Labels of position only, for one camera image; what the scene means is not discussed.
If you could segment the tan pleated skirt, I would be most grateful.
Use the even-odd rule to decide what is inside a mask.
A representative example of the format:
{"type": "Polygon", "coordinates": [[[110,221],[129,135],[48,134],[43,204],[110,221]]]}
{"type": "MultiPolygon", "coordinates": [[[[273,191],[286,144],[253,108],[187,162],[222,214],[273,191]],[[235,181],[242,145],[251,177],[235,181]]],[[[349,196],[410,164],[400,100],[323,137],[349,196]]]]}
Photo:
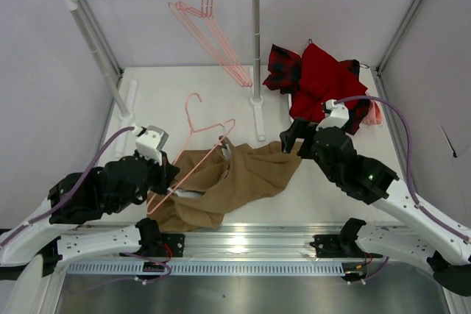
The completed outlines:
{"type": "Polygon", "coordinates": [[[282,193],[301,164],[299,148],[296,143],[292,153],[284,154],[277,141],[254,149],[226,138],[214,151],[186,150],[176,162],[180,172],[173,184],[179,190],[165,201],[157,194],[148,216],[161,232],[214,229],[226,214],[282,193]]]}

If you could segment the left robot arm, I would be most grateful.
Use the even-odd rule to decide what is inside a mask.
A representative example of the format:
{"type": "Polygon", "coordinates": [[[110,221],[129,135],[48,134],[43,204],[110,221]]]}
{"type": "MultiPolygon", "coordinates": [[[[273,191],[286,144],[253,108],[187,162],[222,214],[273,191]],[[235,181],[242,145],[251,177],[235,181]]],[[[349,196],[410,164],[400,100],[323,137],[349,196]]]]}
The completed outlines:
{"type": "Polygon", "coordinates": [[[43,258],[44,276],[79,258],[162,256],[163,237],[157,221],[148,217],[117,232],[70,236],[68,231],[145,203],[149,192],[167,191],[179,172],[168,160],[156,163],[134,154],[67,175],[25,222],[1,231],[1,279],[19,278],[36,255],[43,258]]]}

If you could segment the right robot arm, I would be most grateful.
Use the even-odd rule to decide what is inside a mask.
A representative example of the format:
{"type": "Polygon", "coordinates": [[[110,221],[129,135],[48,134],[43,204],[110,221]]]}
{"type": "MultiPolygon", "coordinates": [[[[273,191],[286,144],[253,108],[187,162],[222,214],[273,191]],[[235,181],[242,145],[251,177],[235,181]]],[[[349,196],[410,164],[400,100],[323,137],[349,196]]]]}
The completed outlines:
{"type": "Polygon", "coordinates": [[[381,210],[413,230],[399,235],[364,220],[350,218],[338,235],[348,257],[379,254],[408,263],[432,275],[443,288],[470,296],[470,230],[464,237],[450,231],[455,221],[418,195],[379,160],[357,153],[352,139],[338,127],[318,129],[315,123],[296,119],[280,133],[281,149],[288,154],[297,140],[297,155],[313,160],[336,187],[349,197],[381,210]]]}

